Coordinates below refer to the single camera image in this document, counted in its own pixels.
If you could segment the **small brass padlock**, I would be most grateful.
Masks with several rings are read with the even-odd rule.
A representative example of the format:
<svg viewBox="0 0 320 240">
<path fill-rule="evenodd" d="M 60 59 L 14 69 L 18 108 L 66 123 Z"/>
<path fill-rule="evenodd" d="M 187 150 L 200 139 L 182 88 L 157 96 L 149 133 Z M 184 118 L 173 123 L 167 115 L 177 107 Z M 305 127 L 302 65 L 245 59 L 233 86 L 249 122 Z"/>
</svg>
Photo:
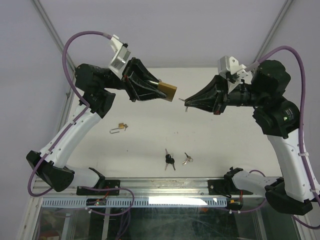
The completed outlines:
<svg viewBox="0 0 320 240">
<path fill-rule="evenodd" d="M 125 130 L 124 129 L 124 123 L 119 123 L 117 128 L 113 128 L 109 131 L 110 134 L 116 134 L 119 133 L 120 130 Z"/>
</svg>

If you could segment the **medium brass padlock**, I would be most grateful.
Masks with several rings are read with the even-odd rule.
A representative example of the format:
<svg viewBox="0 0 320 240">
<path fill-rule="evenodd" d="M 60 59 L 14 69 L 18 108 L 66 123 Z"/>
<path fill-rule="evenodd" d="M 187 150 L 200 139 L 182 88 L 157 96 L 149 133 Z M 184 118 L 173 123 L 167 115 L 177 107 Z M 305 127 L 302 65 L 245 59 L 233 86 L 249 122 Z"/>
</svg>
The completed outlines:
<svg viewBox="0 0 320 240">
<path fill-rule="evenodd" d="M 172 102 L 174 99 L 174 96 L 176 94 L 177 91 L 177 87 L 168 83 L 165 83 L 163 81 L 153 81 L 153 80 L 149 80 L 149 82 L 152 85 L 157 86 L 157 89 L 159 91 L 161 91 L 162 93 L 165 94 L 165 100 Z"/>
</svg>

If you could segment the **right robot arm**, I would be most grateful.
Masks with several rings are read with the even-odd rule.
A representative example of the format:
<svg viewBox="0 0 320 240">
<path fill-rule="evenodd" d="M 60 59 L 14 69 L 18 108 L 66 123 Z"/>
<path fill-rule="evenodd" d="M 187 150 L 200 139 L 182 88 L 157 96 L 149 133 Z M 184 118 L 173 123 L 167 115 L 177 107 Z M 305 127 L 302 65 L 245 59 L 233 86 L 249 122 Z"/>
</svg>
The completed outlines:
<svg viewBox="0 0 320 240">
<path fill-rule="evenodd" d="M 303 216 L 319 196 L 319 183 L 312 173 L 305 146 L 299 142 L 301 113 L 284 97 L 291 80 L 282 63 L 260 63 L 251 82 L 235 83 L 229 72 L 220 72 L 184 105 L 220 115 L 228 106 L 252 107 L 253 118 L 271 143 L 281 177 L 264 177 L 242 168 L 231 168 L 223 177 L 228 195 L 247 191 L 260 195 L 279 213 Z"/>
</svg>

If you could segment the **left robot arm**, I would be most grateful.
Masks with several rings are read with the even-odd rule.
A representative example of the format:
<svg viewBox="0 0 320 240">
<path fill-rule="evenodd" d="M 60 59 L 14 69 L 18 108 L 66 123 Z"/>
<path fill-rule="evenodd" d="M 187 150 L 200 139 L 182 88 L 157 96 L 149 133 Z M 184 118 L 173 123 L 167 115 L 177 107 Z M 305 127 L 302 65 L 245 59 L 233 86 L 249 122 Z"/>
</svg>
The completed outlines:
<svg viewBox="0 0 320 240">
<path fill-rule="evenodd" d="M 45 147 L 39 152 L 30 151 L 26 159 L 32 167 L 31 175 L 41 178 L 50 189 L 62 192 L 68 187 L 87 187 L 97 195 L 107 186 L 105 177 L 92 167 L 75 168 L 67 162 L 84 136 L 111 109 L 116 95 L 108 90 L 124 90 L 135 102 L 171 100 L 170 91 L 176 88 L 158 80 L 135 57 L 119 76 L 110 68 L 83 63 L 75 70 L 75 86 L 83 94 L 72 119 Z"/>
</svg>

